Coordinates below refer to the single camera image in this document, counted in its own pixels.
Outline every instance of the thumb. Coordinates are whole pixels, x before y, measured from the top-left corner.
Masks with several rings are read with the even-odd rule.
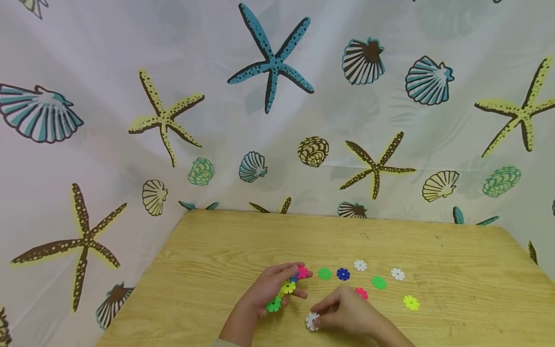
[[[334,328],[337,325],[336,313],[326,313],[314,320],[316,328]]]
[[[295,274],[299,271],[299,267],[297,265],[293,265],[290,268],[287,268],[285,270],[283,270],[282,272],[280,272],[277,275],[277,278],[279,278],[280,282],[285,282],[288,279],[290,279],[291,277],[295,276]]]

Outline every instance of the yellow starfish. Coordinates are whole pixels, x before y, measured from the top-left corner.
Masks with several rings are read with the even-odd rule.
[[[355,184],[356,182],[363,179],[364,177],[368,176],[370,173],[373,173],[374,174],[374,188],[372,189],[372,200],[376,200],[376,198],[378,197],[378,191],[380,190],[380,172],[381,171],[388,172],[388,173],[395,173],[395,174],[402,174],[402,173],[416,171],[415,169],[410,169],[410,168],[401,169],[401,168],[393,168],[393,167],[385,166],[385,164],[387,163],[389,158],[391,158],[391,156],[393,155],[393,153],[395,152],[395,150],[397,149],[397,147],[401,143],[401,140],[403,140],[404,135],[405,134],[403,132],[399,132],[393,138],[393,140],[391,141],[389,146],[387,146],[387,149],[385,150],[385,152],[383,153],[383,155],[381,156],[381,158],[380,158],[380,160],[378,161],[377,164],[372,160],[372,158],[370,158],[368,153],[366,153],[366,151],[363,150],[359,145],[357,145],[356,143],[351,142],[351,141],[345,141],[345,143],[351,149],[351,151],[353,151],[353,153],[355,153],[364,163],[366,163],[370,166],[370,170],[363,171],[360,174],[354,176],[349,181],[347,181],[347,183],[342,185],[339,189],[341,190],[341,189],[348,188],[348,187],[352,186],[353,184]]]
[[[524,99],[522,106],[518,106],[511,101],[504,99],[483,99],[479,100],[474,104],[475,107],[486,112],[495,112],[498,114],[506,115],[511,117],[511,120],[501,129],[495,138],[490,142],[482,158],[489,155],[497,145],[507,136],[511,130],[515,129],[517,125],[521,125],[522,128],[522,140],[524,141],[524,146],[528,152],[534,149],[534,130],[532,127],[532,117],[538,113],[547,111],[555,107],[555,99],[549,99],[548,101],[536,105],[536,99],[540,91],[542,90],[543,81],[545,80],[549,69],[551,67],[551,61],[553,57],[545,58],[542,63],[538,66],[536,74],[532,79],[532,84],[528,89],[528,94]]]
[[[185,131],[185,129],[180,126],[174,119],[178,115],[182,114],[186,110],[204,100],[204,95],[200,93],[191,94],[188,97],[177,101],[169,109],[165,109],[162,105],[160,95],[158,95],[158,92],[156,91],[156,88],[152,83],[152,80],[148,76],[146,70],[139,70],[139,78],[141,83],[143,84],[144,91],[147,94],[150,103],[152,104],[152,107],[154,107],[154,110],[156,111],[156,116],[143,116],[135,118],[135,120],[129,126],[129,134],[140,134],[144,133],[148,129],[159,127],[162,142],[164,142],[164,146],[168,150],[168,153],[171,157],[171,166],[175,167],[175,165],[177,164],[177,157],[175,156],[175,152],[171,148],[170,139],[168,137],[168,128],[171,128],[177,133],[177,135],[179,135],[180,138],[184,139],[190,144],[193,144],[197,147],[202,147],[200,143],[195,141],[195,139],[193,139],[193,137],[189,135]]]
[[[75,285],[73,287],[73,311],[75,312],[79,306],[79,300],[83,290],[85,271],[87,269],[87,254],[89,250],[94,251],[93,254],[95,254],[100,260],[107,262],[108,265],[112,265],[115,268],[119,267],[119,261],[116,259],[115,255],[95,239],[97,239],[104,231],[106,231],[106,229],[110,227],[112,223],[115,222],[118,215],[125,209],[125,207],[127,207],[127,203],[118,207],[114,212],[110,213],[106,218],[98,223],[96,227],[90,229],[89,213],[87,212],[83,194],[81,193],[81,189],[77,183],[72,184],[72,192],[73,215],[75,223],[79,225],[81,237],[78,239],[54,241],[31,248],[27,252],[13,259],[12,264],[20,265],[33,261],[41,263],[67,251],[81,248],[81,256],[79,257],[79,262],[77,263],[74,278]]]
[[[257,205],[255,203],[249,203],[249,205],[251,205],[251,207],[254,208],[255,210],[260,211],[262,213],[270,213],[270,211],[268,211],[264,207],[262,207],[260,205]],[[291,198],[285,199],[285,202],[281,206],[281,212],[280,213],[281,214],[286,214],[287,210],[289,210],[289,205],[291,205]]]

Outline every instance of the yellow shell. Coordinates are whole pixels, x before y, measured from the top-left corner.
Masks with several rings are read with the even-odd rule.
[[[157,179],[151,179],[143,184],[143,205],[150,215],[158,216],[162,214],[162,207],[168,195],[168,190],[164,188],[164,183]]]
[[[329,143],[318,136],[307,137],[299,145],[299,159],[310,167],[319,167],[330,151]]]
[[[422,197],[429,203],[441,197],[447,198],[457,188],[455,182],[458,177],[456,171],[440,171],[431,175],[422,186]]]

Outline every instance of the lime green snowflake block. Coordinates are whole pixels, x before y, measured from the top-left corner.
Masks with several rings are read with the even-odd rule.
[[[384,290],[387,287],[385,279],[379,276],[374,276],[374,278],[372,278],[372,284],[378,290]]]
[[[324,281],[329,281],[331,279],[331,271],[330,269],[321,268],[318,270],[318,276]]]
[[[277,312],[281,308],[281,297],[276,296],[274,300],[270,301],[268,305],[266,305],[266,310],[269,312]]]

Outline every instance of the forearm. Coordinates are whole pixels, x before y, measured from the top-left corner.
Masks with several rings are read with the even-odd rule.
[[[415,347],[390,320],[384,317],[372,338],[380,347]]]
[[[241,347],[250,347],[258,315],[254,309],[239,300],[220,333],[220,339]]]

